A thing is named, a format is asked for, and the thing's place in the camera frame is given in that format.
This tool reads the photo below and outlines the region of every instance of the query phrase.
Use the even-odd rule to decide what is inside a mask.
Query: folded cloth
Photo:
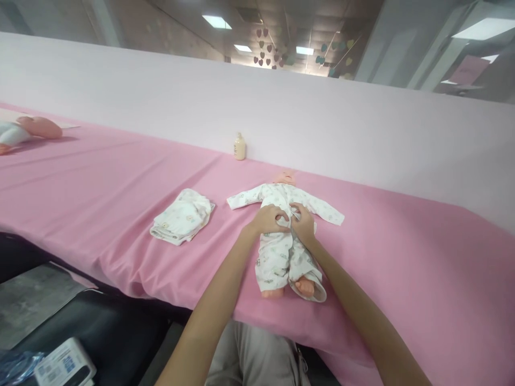
[[[174,245],[193,237],[208,223],[215,205],[195,190],[184,189],[175,201],[154,218],[150,234]]]

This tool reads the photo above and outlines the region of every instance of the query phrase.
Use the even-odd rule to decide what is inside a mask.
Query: plastic bag
[[[16,386],[34,372],[45,357],[41,352],[0,350],[0,386]]]

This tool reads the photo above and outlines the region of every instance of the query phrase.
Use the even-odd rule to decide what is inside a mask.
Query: pink paper sign
[[[471,85],[489,64],[489,60],[467,55],[454,74],[449,78],[449,82],[454,82],[459,85]]]

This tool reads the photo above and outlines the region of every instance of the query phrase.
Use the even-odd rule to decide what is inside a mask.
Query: ceiling light
[[[499,55],[483,56],[481,59],[490,61],[490,64],[492,64],[494,62],[494,60],[497,59],[498,56]]]
[[[486,18],[457,33],[453,38],[486,40],[515,28],[515,20]]]
[[[297,54],[301,55],[313,55],[315,50],[313,48],[297,47]]]
[[[220,16],[206,16],[202,15],[206,21],[211,24],[214,28],[219,29],[232,29],[229,24],[227,24],[227,21],[222,19]]]
[[[234,45],[238,51],[242,52],[252,52],[249,46],[240,46],[239,44]]]

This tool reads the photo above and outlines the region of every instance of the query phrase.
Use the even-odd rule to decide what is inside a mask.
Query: person's left hand
[[[257,233],[272,233],[272,232],[289,232],[288,227],[281,226],[277,223],[279,218],[284,218],[289,221],[288,215],[280,207],[273,204],[262,207],[256,213],[254,220],[248,225]]]

